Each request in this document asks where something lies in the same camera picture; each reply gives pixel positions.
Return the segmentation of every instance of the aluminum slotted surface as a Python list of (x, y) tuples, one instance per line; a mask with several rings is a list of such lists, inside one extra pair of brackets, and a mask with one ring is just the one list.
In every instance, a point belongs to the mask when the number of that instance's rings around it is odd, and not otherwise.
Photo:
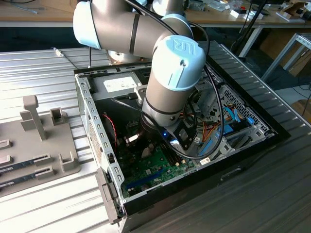
[[(88, 65), (88, 49), (62, 50), (76, 66)], [(94, 50), (92, 64), (108, 64)], [(62, 107), (69, 116), (81, 163), (79, 173), (0, 199), (1, 232), (117, 232), (95, 179), (96, 164), (79, 116), (72, 65), (53, 50), (0, 53), (0, 122), (19, 119), (22, 97), (37, 95), (39, 114)]]

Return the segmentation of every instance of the black cable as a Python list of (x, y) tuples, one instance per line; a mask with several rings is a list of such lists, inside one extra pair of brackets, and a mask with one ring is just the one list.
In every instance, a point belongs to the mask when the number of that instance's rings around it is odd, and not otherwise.
[(138, 9), (139, 11), (145, 13), (146, 15), (148, 15), (150, 18), (154, 19), (156, 22), (158, 22), (159, 24), (161, 24), (163, 27), (165, 27), (167, 30), (169, 30), (172, 34), (174, 35), (178, 35), (178, 33), (171, 28), (169, 25), (167, 25), (165, 22), (163, 22), (161, 19), (159, 19), (158, 17), (156, 17), (151, 11), (149, 11), (146, 7), (140, 5), (138, 2), (136, 2), (135, 0), (124, 0), (125, 2), (127, 2), (128, 4), (130, 4), (132, 7), (134, 7), (136, 10)]
[(89, 60), (88, 68), (91, 68), (91, 66), (92, 66), (92, 47), (89, 47), (88, 60)]
[(201, 27), (199, 24), (196, 24), (196, 23), (193, 23), (193, 22), (189, 22), (189, 24), (192, 25), (192, 26), (194, 26), (194, 27), (196, 27), (196, 28), (198, 28), (198, 29), (200, 29), (200, 30), (203, 32), (203, 34), (204, 34), (204, 36), (205, 36), (205, 38), (206, 38), (206, 41), (207, 41), (206, 55), (208, 55), (208, 53), (209, 53), (209, 48), (210, 48), (210, 41), (209, 41), (209, 37), (208, 37), (207, 32), (206, 32), (205, 29), (204, 29), (203, 27)]
[(248, 10), (248, 13), (247, 13), (247, 17), (246, 17), (246, 20), (245, 20), (245, 22), (244, 22), (244, 24), (243, 24), (243, 27), (242, 27), (241, 30), (240, 30), (240, 34), (241, 34), (241, 33), (243, 32), (243, 30), (244, 30), (244, 27), (245, 27), (246, 22), (247, 22), (248, 17), (249, 17), (249, 13), (250, 13), (251, 10), (252, 10), (252, 5), (253, 5), (253, 1), (251, 1), (251, 4), (249, 5), (249, 10)]
[(267, 3), (268, 0), (263, 0), (262, 3), (259, 5), (258, 10), (256, 11), (254, 17), (252, 18), (251, 22), (249, 23), (245, 33), (243, 33), (242, 35), (242, 39), (240, 42), (237, 42), (235, 47), (233, 48), (232, 52), (235, 54), (237, 53), (239, 47), (241, 46), (241, 44), (243, 43), (244, 39), (247, 37), (248, 33), (252, 30), (253, 25), (256, 21), (256, 19), (258, 18), (260, 12), (262, 11), (263, 7), (265, 6), (265, 4)]
[(30, 3), (36, 0), (30, 0), (30, 1), (25, 1), (25, 2), (20, 2), (20, 1), (10, 1), (10, 0), (2, 0), (4, 2), (9, 2), (9, 3), (18, 3), (18, 4), (24, 4), (24, 3)]
[[(163, 128), (163, 127), (159, 126), (159, 124), (158, 124), (149, 114), (145, 113), (145, 112), (144, 112), (143, 110), (141, 110), (141, 109), (135, 108), (135, 107), (133, 107), (133, 106), (131, 106), (131, 105), (129, 105), (129, 104), (126, 104), (126, 103), (123, 103), (123, 102), (121, 102), (121, 101), (119, 101), (119, 100), (116, 100), (115, 98), (111, 98), (111, 100), (114, 101), (115, 103), (118, 103), (118, 104), (123, 105), (123, 106), (125, 106), (125, 107), (127, 107), (127, 108), (130, 108), (130, 109), (133, 109), (133, 110), (135, 110), (135, 111), (138, 111), (138, 112), (142, 113), (145, 117), (147, 117), (147, 118), (153, 123), (153, 125), (156, 127), (156, 130), (158, 131), (158, 133), (161, 135), (162, 139), (163, 139), (164, 142), (166, 143), (166, 145), (167, 145), (172, 151), (174, 151), (175, 153), (177, 153), (177, 154), (179, 154), (180, 156), (183, 156), (183, 157), (185, 157), (185, 158), (187, 158), (187, 159), (195, 159), (195, 160), (196, 160), (196, 159), (204, 159), (204, 158), (210, 156), (211, 154), (213, 154), (213, 153), (216, 151), (216, 149), (218, 148), (218, 146), (219, 146), (219, 144), (220, 144), (220, 142), (221, 142), (221, 140), (222, 140), (222, 136), (220, 136), (220, 137), (218, 138), (217, 143), (216, 143), (217, 146), (215, 146), (210, 152), (208, 152), (208, 153), (206, 153), (206, 154), (204, 154), (204, 155), (202, 155), (202, 156), (200, 156), (200, 157), (188, 156), (188, 155), (186, 155), (186, 154), (180, 152), (179, 150), (177, 150), (175, 147), (173, 147), (173, 146), (170, 144), (170, 142), (167, 140), (167, 138), (163, 135), (163, 131), (162, 131), (162, 128)], [(223, 130), (220, 131), (220, 135), (223, 135), (223, 134), (224, 134), (224, 128), (223, 128)]]
[(297, 91), (295, 88), (293, 88), (292, 87), (292, 89), (295, 91), (295, 92), (297, 92), (298, 94), (300, 94), (301, 96), (303, 96), (304, 98), (308, 98), (308, 97), (306, 97), (305, 95), (302, 95), (299, 91)]
[[(149, 17), (151, 17), (152, 19), (154, 19), (156, 22), (158, 22), (159, 24), (161, 24), (163, 27), (165, 27), (167, 30), (169, 30), (172, 34), (175, 34), (175, 35), (178, 35), (177, 32), (175, 32), (169, 25), (167, 25), (165, 22), (163, 22), (161, 19), (157, 18), (151, 11), (149, 11), (147, 8), (145, 8), (144, 6), (140, 5), (139, 3), (137, 3), (136, 1), (134, 0), (125, 0), (125, 2), (127, 2), (128, 4), (130, 4), (132, 7), (136, 8), (136, 9), (139, 9), (141, 10), (143, 13), (145, 13), (146, 15), (148, 15)], [(204, 70), (205, 72), (207, 73), (209, 79), (210, 79), (210, 82), (213, 86), (213, 89), (215, 91), (215, 94), (216, 94), (216, 97), (217, 97), (217, 103), (218, 103), (218, 106), (219, 106), (219, 111), (220, 111), (220, 125), (221, 125), (221, 129), (220, 129), (220, 136), (218, 137), (218, 140), (216, 142), (216, 145), (213, 147), (213, 149), (211, 149), (209, 152), (207, 152), (206, 154), (204, 154), (203, 156), (200, 156), (200, 157), (192, 157), (192, 156), (188, 156), (184, 153), (181, 153), (179, 150), (177, 150), (175, 147), (173, 147), (168, 141), (167, 139), (164, 137), (164, 135), (162, 134), (162, 132), (160, 131), (160, 128), (159, 125), (157, 124), (157, 122), (149, 115), (147, 115), (146, 113), (144, 113), (142, 110), (138, 110), (140, 112), (142, 112), (142, 114), (144, 114), (147, 118), (149, 118), (151, 120), (151, 122), (157, 127), (157, 130), (159, 131), (161, 137), (163, 139), (165, 139), (165, 142), (168, 144), (168, 146), (174, 151), (176, 152), (177, 154), (185, 157), (185, 158), (188, 158), (188, 159), (203, 159), (203, 158), (206, 158), (208, 156), (210, 156), (211, 154), (213, 154), (217, 148), (219, 147), (221, 141), (222, 141), (222, 138), (223, 138), (223, 135), (224, 135), (224, 127), (225, 127), (225, 120), (224, 120), (224, 113), (223, 113), (223, 107), (222, 107), (222, 102), (221, 102), (221, 99), (220, 99), (220, 95), (219, 95), (219, 92), (218, 92), (218, 89), (216, 87), (216, 84), (207, 68), (207, 65), (205, 64), (204, 65)]]
[(57, 56), (66, 58), (76, 69), (79, 69), (61, 50), (55, 47), (53, 47), (53, 50), (56, 52)]
[(307, 109), (307, 106), (308, 106), (308, 103), (309, 103), (309, 100), (311, 98), (311, 94), (309, 95), (309, 98), (307, 99), (307, 102), (306, 102), (306, 105), (305, 105), (305, 109), (303, 110), (303, 113), (302, 113), (302, 116), (305, 114), (306, 112), (306, 109)]

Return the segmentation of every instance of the metal table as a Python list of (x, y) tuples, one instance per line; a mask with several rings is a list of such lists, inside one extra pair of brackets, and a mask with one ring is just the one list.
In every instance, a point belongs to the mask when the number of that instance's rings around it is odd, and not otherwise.
[(290, 60), (288, 60), (288, 62), (285, 64), (285, 66), (283, 67), (284, 70), (288, 70), (289, 68), (291, 68), (293, 64), (301, 57), (306, 48), (308, 50), (311, 50), (311, 33), (302, 33), (302, 34), (295, 33), (295, 35), (293, 35), (293, 37), (290, 39), (290, 41), (287, 43), (284, 49), (280, 52), (280, 54), (277, 56), (274, 62), (264, 73), (264, 75), (261, 78), (263, 81), (267, 80), (270, 74), (275, 70), (277, 65), (283, 60), (283, 58), (291, 50), (291, 48), (294, 46), (296, 42), (299, 42), (301, 46), (299, 47), (299, 49), (297, 49), (297, 51), (290, 58)]
[[(79, 67), (88, 65), (88, 49), (63, 52)], [(246, 173), (189, 201), (136, 232), (286, 232), (310, 225), (310, 125), (282, 101), (224, 46), (211, 43), (210, 55), (292, 137)], [(107, 65), (94, 51), (94, 66)], [(107, 221), (95, 180), (96, 165), (78, 112), (71, 64), (52, 50), (0, 53), (0, 122), (17, 119), (21, 97), (36, 94), (39, 113), (62, 107), (82, 169), (79, 173), (0, 199), (3, 232), (116, 233)]]

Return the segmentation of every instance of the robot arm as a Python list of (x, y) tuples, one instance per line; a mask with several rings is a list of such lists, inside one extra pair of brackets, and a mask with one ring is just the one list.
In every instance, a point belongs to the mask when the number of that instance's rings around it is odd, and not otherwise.
[(179, 35), (148, 16), (132, 13), (124, 0), (93, 0), (78, 3), (73, 28), (81, 44), (153, 58), (142, 109), (168, 127), (176, 123), (199, 81), (206, 56), (183, 16), (170, 14), (162, 20)]

